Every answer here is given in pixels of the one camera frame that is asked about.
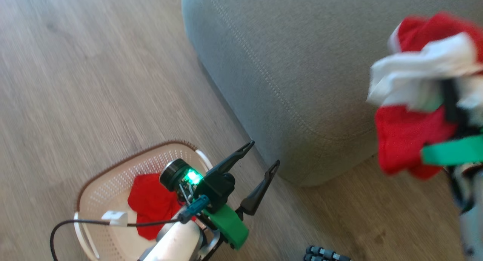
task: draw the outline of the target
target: gray sofa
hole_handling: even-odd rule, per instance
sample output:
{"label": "gray sofa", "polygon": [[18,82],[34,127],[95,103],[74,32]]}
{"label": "gray sofa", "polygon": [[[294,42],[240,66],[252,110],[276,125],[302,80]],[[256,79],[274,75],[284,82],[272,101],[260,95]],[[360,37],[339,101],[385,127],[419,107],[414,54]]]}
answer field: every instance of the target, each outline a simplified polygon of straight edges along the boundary
{"label": "gray sofa", "polygon": [[267,163],[314,186],[377,151],[369,67],[409,14],[481,0],[182,0],[186,33]]}

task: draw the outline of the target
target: white connector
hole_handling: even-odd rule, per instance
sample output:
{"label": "white connector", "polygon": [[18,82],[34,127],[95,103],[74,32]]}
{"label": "white connector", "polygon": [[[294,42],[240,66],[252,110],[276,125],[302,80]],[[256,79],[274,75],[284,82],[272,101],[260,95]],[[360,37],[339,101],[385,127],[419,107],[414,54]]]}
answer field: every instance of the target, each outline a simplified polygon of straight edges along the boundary
{"label": "white connector", "polygon": [[128,226],[128,213],[123,211],[107,211],[104,215],[102,215],[103,220],[108,220],[109,225],[114,226]]}

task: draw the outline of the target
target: brown basket rim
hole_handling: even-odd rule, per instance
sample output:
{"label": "brown basket rim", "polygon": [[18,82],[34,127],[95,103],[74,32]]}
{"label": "brown basket rim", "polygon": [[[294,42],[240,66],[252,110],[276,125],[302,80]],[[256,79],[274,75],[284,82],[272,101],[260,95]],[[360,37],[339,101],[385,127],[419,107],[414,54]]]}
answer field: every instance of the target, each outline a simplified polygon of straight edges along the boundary
{"label": "brown basket rim", "polygon": [[96,174],[95,176],[93,176],[92,178],[90,178],[81,188],[81,191],[79,192],[79,195],[77,196],[77,203],[76,203],[76,212],[80,212],[80,206],[81,206],[81,197],[82,197],[82,194],[84,193],[84,191],[86,190],[86,188],[92,183],[94,182],[97,178],[105,175],[106,173],[110,172],[111,170],[113,170],[114,168],[118,167],[119,165],[122,165],[124,163],[126,163],[127,161],[141,155],[141,154],[144,154],[144,153],[147,153],[148,151],[152,151],[154,149],[157,149],[161,146],[165,146],[165,145],[169,145],[169,144],[183,144],[183,145],[186,145],[188,146],[190,149],[192,149],[193,151],[196,151],[198,150],[198,148],[191,144],[190,142],[188,141],[185,141],[185,140],[181,140],[181,139],[172,139],[172,140],[168,140],[168,141],[164,141],[162,143],[159,143],[159,144],[156,144],[154,146],[151,146],[149,148],[146,148],[146,149],[143,149],[141,151],[139,151],[138,153],[135,153],[133,155],[130,155],[126,158],[124,158],[123,160],[121,161],[118,161],[117,163],[114,163],[113,165],[111,165],[110,167],[108,167],[107,169],[101,171],[100,173]]}

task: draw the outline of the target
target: white plastic basket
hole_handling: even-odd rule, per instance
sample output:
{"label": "white plastic basket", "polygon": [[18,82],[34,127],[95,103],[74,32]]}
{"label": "white plastic basket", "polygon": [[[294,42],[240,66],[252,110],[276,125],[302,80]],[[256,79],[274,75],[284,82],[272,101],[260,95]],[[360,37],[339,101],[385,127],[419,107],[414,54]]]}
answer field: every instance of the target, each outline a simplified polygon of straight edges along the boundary
{"label": "white plastic basket", "polygon": [[[108,168],[84,185],[77,200],[74,219],[100,220],[108,210],[126,211],[129,222],[136,212],[128,205],[128,196],[137,175],[160,173],[171,161],[182,158],[200,172],[212,168],[208,158],[195,146],[183,141],[169,141]],[[136,228],[74,224],[79,243],[91,261],[133,261],[154,245],[138,235]]]}

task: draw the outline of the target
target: green gripper part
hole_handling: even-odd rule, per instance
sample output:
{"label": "green gripper part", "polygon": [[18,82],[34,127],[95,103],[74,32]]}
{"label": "green gripper part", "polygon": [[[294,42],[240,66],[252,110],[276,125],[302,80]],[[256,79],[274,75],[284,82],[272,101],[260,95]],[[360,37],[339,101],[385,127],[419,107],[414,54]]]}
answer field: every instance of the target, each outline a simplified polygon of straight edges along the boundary
{"label": "green gripper part", "polygon": [[483,161],[483,135],[425,146],[421,159],[427,165],[454,166]]}
{"label": "green gripper part", "polygon": [[216,213],[210,213],[206,209],[205,215],[209,216],[213,224],[226,237],[229,243],[239,250],[248,238],[248,228],[228,205],[222,206]]}

